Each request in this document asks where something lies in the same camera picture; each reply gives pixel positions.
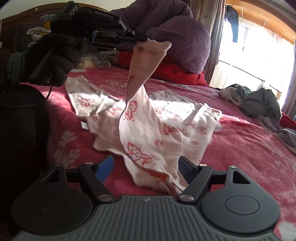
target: black glove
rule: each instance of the black glove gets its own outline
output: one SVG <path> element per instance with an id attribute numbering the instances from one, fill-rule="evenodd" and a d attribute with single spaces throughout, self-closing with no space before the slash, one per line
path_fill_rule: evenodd
<path id="1" fill-rule="evenodd" d="M 60 87 L 67 79 L 67 73 L 73 69 L 74 63 L 79 62 L 81 55 L 87 51 L 87 42 L 60 33 L 45 35 L 28 49 L 24 69 L 26 79 L 52 47 L 55 50 L 46 62 L 49 64 L 48 75 L 52 76 L 49 85 Z"/>

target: purple comforter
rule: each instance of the purple comforter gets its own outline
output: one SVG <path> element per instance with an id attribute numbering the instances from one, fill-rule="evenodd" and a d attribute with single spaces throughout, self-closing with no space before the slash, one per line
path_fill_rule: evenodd
<path id="1" fill-rule="evenodd" d="M 193 19 L 180 0 L 136 0 L 126 8 L 111 11 L 136 32 L 158 42 L 171 42 L 168 56 L 190 72 L 200 74 L 210 54 L 206 28 Z"/>

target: metal screw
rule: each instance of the metal screw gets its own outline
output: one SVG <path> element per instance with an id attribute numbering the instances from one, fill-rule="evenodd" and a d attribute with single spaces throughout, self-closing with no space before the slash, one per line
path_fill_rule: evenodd
<path id="1" fill-rule="evenodd" d="M 183 202 L 190 202 L 194 200 L 194 197 L 190 194 L 183 194 L 179 197 Z"/>
<path id="2" fill-rule="evenodd" d="M 99 196 L 99 199 L 102 201 L 102 202 L 110 202 L 113 200 L 113 196 L 110 195 L 110 194 L 102 194 Z"/>

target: baby clothing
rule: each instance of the baby clothing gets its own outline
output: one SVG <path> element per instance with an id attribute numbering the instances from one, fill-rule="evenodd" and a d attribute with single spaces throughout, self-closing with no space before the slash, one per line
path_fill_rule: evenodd
<path id="1" fill-rule="evenodd" d="M 178 171 L 179 157 L 184 155 L 199 164 L 221 111 L 171 91 L 159 91 L 148 98 L 143 84 L 169 48 L 168 42 L 138 42 L 125 101 L 82 76 L 68 78 L 65 86 L 76 114 L 96 137 L 95 149 L 121 155 L 138 187 L 178 195 L 187 186 Z"/>

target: black cable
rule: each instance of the black cable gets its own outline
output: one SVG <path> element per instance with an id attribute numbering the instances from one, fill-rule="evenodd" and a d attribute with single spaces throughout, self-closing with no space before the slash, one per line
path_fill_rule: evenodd
<path id="1" fill-rule="evenodd" d="M 50 86 L 50 89 L 49 89 L 49 92 L 48 92 L 47 97 L 43 101 L 40 101 L 39 103 L 30 104 L 30 105 L 23 105 L 23 106 L 10 106 L 10 105 L 2 105 L 2 104 L 0 104 L 0 106 L 1 107 L 9 107 L 9 108 L 28 108 L 28 107 L 33 107 L 33 106 L 42 104 L 43 102 L 47 101 L 48 97 L 50 96 L 50 93 L 52 92 L 52 87 L 53 86 Z"/>

